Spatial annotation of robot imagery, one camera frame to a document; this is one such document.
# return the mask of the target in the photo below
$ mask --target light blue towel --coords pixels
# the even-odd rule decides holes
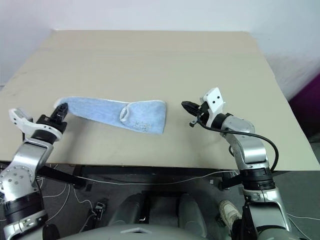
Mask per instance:
[[[162,134],[166,121],[166,103],[160,100],[123,102],[69,96],[54,106],[68,103],[73,115],[142,133]]]

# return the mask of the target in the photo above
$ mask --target black cable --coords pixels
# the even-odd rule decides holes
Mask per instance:
[[[266,138],[264,136],[258,135],[258,134],[254,134],[254,133],[242,132],[242,131],[222,130],[222,129],[219,129],[219,128],[206,126],[200,119],[201,114],[202,114],[201,112],[198,112],[198,114],[196,115],[197,123],[200,124],[201,127],[205,128],[207,130],[214,131],[214,132],[219,132],[219,133],[225,133],[225,134],[246,135],[246,136],[262,139],[262,140],[266,141],[267,143],[269,143],[273,147],[274,154],[275,154],[274,162],[273,162],[273,164],[272,164],[272,166],[270,168],[271,172],[274,172],[274,170],[275,170],[275,168],[276,168],[276,166],[278,164],[279,151],[278,151],[277,146],[270,139],[268,139],[268,138]]]
[[[229,153],[231,154],[232,157],[234,157],[234,153],[231,151],[231,145],[229,146]]]

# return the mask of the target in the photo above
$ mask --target white wall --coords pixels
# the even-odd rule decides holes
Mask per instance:
[[[320,71],[319,0],[0,0],[0,84],[51,29],[248,31],[290,99]]]

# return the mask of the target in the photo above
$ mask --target shoe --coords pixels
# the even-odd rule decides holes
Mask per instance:
[[[232,230],[232,224],[235,220],[241,219],[241,214],[230,201],[223,200],[219,203],[220,216],[225,225]]]

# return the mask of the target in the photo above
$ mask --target towel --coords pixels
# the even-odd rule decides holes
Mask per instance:
[[[166,103],[160,100],[123,102],[108,99],[69,96],[54,106],[67,103],[68,111],[81,118],[141,133],[162,134],[166,121]]]

